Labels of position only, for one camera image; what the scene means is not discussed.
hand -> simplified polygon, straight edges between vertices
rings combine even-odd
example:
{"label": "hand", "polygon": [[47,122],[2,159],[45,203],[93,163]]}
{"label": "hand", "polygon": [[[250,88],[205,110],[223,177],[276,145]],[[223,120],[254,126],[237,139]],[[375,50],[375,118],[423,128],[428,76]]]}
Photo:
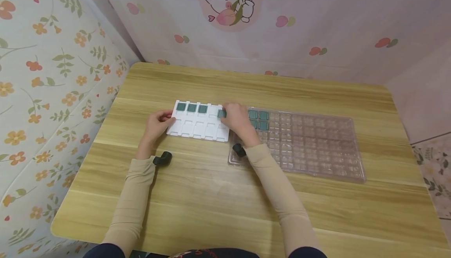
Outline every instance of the hand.
{"label": "hand", "polygon": [[247,107],[239,103],[225,103],[223,109],[226,111],[226,118],[221,118],[221,122],[234,131],[244,145],[248,148],[261,144],[255,128],[251,125],[247,116]]}
{"label": "hand", "polygon": [[174,124],[175,117],[172,116],[172,110],[160,110],[151,114],[147,118],[146,129],[138,145],[136,159],[148,159],[151,157],[152,144],[160,137],[166,129]]}
{"label": "hand", "polygon": [[149,115],[143,138],[145,137],[147,140],[155,142],[174,122],[175,117],[172,116],[172,110],[170,109],[160,110]]}

beige sleeve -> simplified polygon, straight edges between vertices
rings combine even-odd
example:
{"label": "beige sleeve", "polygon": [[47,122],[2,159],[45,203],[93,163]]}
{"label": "beige sleeve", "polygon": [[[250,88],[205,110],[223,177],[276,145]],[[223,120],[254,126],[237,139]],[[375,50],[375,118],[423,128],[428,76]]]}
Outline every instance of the beige sleeve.
{"label": "beige sleeve", "polygon": [[102,242],[119,246],[125,257],[130,256],[143,229],[149,189],[155,174],[154,158],[132,159],[113,221]]}
{"label": "beige sleeve", "polygon": [[263,189],[279,216],[285,246],[285,256],[302,246],[318,247],[302,202],[282,169],[271,156],[266,144],[245,148]]}

plastic blister tray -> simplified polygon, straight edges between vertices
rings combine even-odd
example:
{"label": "plastic blister tray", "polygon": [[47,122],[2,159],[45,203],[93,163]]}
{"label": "plastic blister tray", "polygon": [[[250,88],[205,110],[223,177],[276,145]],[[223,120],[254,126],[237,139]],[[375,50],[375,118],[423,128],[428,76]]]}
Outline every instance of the plastic blister tray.
{"label": "plastic blister tray", "polygon": [[[366,180],[351,118],[255,107],[249,107],[249,112],[252,124],[268,124],[267,130],[258,126],[256,131],[283,171],[355,182]],[[236,143],[243,144],[232,132],[229,165],[249,166],[247,157],[240,158],[232,150]]]}

green chip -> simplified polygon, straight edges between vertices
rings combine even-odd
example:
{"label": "green chip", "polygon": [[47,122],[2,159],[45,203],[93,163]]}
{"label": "green chip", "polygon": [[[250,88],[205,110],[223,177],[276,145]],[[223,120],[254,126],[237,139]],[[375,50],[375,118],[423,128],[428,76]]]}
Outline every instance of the green chip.
{"label": "green chip", "polygon": [[254,127],[255,130],[256,130],[256,121],[255,121],[255,120],[251,120],[251,125],[252,125],[252,127]]}
{"label": "green chip", "polygon": [[262,130],[262,131],[267,131],[268,130],[268,122],[259,121],[258,122],[258,129]]}
{"label": "green chip", "polygon": [[218,110],[218,115],[217,115],[218,118],[224,118],[226,116],[227,116],[227,113],[225,110],[222,110],[222,109]]}
{"label": "green chip", "polygon": [[179,103],[177,104],[177,110],[178,111],[185,111],[186,103]]}
{"label": "green chip", "polygon": [[190,103],[190,104],[188,104],[187,111],[188,112],[196,112],[196,107],[197,107],[197,104]]}
{"label": "green chip", "polygon": [[258,112],[258,118],[260,120],[269,120],[269,113],[265,111]]}
{"label": "green chip", "polygon": [[198,112],[199,113],[207,113],[207,109],[208,109],[208,106],[206,106],[206,105],[199,105]]}
{"label": "green chip", "polygon": [[250,119],[256,119],[257,112],[255,110],[248,110],[247,111],[247,116],[249,116]]}

wood grain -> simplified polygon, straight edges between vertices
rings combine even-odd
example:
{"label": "wood grain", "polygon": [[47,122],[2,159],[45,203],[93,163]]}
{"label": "wood grain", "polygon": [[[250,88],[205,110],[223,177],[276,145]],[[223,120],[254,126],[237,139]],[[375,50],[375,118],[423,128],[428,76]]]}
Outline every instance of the wood grain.
{"label": "wood grain", "polygon": [[[137,63],[64,199],[54,235],[100,243],[149,113],[175,100],[354,119],[367,182],[287,173],[328,257],[450,257],[445,236],[389,91],[335,83]],[[137,249],[171,255],[237,247],[282,257],[277,216],[252,170],[227,165],[228,143],[164,136]]]}

